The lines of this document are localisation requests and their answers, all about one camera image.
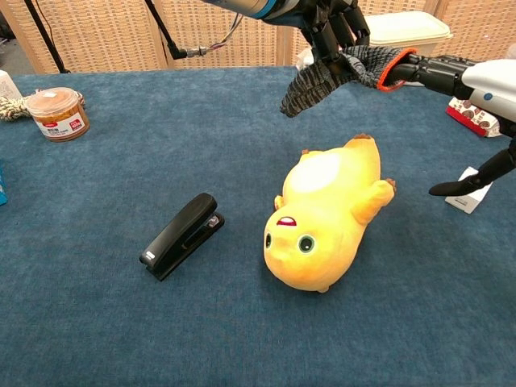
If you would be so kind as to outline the black stapler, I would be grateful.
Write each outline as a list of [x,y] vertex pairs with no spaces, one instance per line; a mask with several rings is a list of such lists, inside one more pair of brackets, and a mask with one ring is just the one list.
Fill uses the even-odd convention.
[[143,250],[139,261],[163,281],[225,223],[215,198],[200,193],[190,200]]

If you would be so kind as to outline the beige lidded food container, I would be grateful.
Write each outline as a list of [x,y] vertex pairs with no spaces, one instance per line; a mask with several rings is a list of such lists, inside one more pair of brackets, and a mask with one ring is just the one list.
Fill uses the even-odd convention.
[[365,20],[372,46],[415,48],[420,55],[430,56],[438,44],[453,37],[446,23],[419,10],[367,15]]

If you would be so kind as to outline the blue table cover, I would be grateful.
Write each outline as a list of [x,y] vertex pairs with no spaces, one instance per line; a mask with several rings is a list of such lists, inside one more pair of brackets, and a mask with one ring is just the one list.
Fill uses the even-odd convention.
[[[508,146],[421,87],[351,83],[293,119],[292,68],[16,75],[89,130],[0,122],[0,387],[516,387],[516,171],[471,214],[428,189]],[[279,282],[264,225],[301,151],[368,133],[397,194],[327,293]],[[200,193],[224,225],[163,281],[143,250]]]

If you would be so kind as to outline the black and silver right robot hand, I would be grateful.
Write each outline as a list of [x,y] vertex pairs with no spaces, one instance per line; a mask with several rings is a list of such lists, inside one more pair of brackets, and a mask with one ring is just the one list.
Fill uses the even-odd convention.
[[387,71],[387,81],[418,82],[429,90],[469,100],[499,122],[510,138],[507,148],[490,157],[477,173],[429,189],[440,197],[459,197],[482,189],[516,169],[516,60],[474,61],[458,56],[409,54]]

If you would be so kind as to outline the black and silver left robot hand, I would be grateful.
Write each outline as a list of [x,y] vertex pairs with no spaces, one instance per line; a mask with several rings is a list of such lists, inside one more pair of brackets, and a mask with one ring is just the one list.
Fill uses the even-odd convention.
[[341,52],[370,43],[370,30],[358,0],[306,0],[303,21],[302,34],[314,59],[337,76],[351,72]]

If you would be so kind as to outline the grey knit glove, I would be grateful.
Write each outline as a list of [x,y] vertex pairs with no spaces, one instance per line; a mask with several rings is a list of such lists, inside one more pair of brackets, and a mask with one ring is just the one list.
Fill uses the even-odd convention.
[[304,110],[319,104],[340,86],[357,81],[380,91],[389,92],[400,88],[399,80],[389,80],[389,73],[396,65],[403,63],[415,48],[357,45],[339,51],[337,63],[343,70],[332,70],[322,60],[300,70],[287,87],[282,98],[280,112],[289,118],[298,116]]

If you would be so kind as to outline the red and white snack box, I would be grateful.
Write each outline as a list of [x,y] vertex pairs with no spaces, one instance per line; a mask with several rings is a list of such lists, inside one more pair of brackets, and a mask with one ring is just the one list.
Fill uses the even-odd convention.
[[469,100],[452,98],[447,105],[446,113],[480,137],[492,138],[501,135],[497,119],[487,111],[474,106]]

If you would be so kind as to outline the woven wooden folding screen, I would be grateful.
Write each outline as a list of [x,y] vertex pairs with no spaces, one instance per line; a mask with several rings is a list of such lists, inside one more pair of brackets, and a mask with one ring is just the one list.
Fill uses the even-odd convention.
[[[244,19],[228,45],[204,57],[174,60],[144,0],[0,0],[4,17],[37,73],[56,73],[44,35],[50,35],[74,73],[293,65],[306,47],[302,34]],[[516,0],[359,0],[366,15],[424,11],[451,36],[435,54],[474,60],[502,58],[516,44]],[[38,28],[35,18],[41,18]]]

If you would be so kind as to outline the yellow plush toy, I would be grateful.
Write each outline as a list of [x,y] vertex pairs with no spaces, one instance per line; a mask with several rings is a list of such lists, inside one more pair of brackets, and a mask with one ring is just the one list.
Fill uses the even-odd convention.
[[367,226],[396,190],[395,180],[381,177],[371,135],[302,150],[264,226],[268,270],[294,289],[325,293],[352,266]]

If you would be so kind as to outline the clear jar with brown sauce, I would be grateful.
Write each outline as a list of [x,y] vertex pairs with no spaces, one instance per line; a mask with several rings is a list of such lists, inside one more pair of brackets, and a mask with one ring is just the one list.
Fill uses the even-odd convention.
[[43,136],[53,142],[76,139],[89,128],[78,92],[68,87],[42,89],[24,103]]

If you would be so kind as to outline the black tripod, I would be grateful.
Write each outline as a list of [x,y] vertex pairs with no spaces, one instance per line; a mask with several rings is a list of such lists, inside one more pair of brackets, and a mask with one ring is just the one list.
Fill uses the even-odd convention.
[[70,73],[68,69],[65,68],[64,62],[61,59],[59,52],[56,49],[55,44],[53,43],[50,35],[48,34],[47,29],[45,28],[40,16],[42,15],[35,7],[32,0],[24,0],[25,5],[31,15],[32,20],[34,21],[44,43],[57,67],[59,73]]

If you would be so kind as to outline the small white box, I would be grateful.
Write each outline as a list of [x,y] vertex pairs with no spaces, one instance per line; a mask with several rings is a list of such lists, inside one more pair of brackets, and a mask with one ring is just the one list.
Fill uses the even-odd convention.
[[466,214],[471,214],[484,200],[493,183],[489,183],[482,189],[473,191],[463,196],[447,196],[444,201]]

